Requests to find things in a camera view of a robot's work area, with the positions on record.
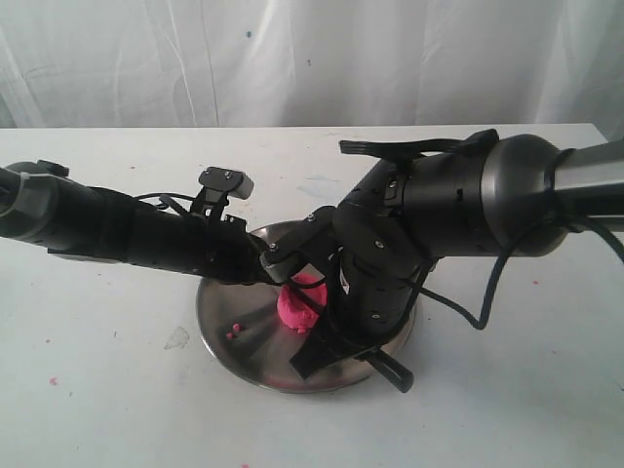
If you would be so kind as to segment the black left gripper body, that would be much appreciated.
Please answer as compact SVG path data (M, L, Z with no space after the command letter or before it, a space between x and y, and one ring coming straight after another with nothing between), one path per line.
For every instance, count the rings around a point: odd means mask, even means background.
M264 244L247 232L243 219L228 215L225 220L210 220L189 214L184 221L193 234L185 274L225 285L273 284L260 265Z

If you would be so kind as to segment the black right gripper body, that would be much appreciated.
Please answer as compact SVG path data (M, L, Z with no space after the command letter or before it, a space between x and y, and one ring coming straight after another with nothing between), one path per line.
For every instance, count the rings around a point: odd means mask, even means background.
M349 341L394 339L410 319L414 286L427 275L427 267L418 265L407 277L395 277L342 250L331 312L338 332Z

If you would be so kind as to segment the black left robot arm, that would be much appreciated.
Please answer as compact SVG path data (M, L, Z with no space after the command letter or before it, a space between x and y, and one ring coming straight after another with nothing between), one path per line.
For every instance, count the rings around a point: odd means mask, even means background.
M224 214L230 198L254 189L243 172L204 169L199 193L131 196L70 179L49 161L1 171L1 235L72 260L118 262L189 274L226 285L271 284L260 264L265 247L245 220Z

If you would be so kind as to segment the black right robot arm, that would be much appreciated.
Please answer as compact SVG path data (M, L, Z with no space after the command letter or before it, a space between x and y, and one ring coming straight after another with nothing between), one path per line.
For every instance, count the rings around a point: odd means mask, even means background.
M404 329L444 258L494 258L481 310L466 315L482 330L511 257L549 254L583 231L623 252L621 142L561 149L491 129L463 140L344 140L339 147L376 162L332 211L327 304L291 360L302 378L356 359L409 390L412 373L383 346Z

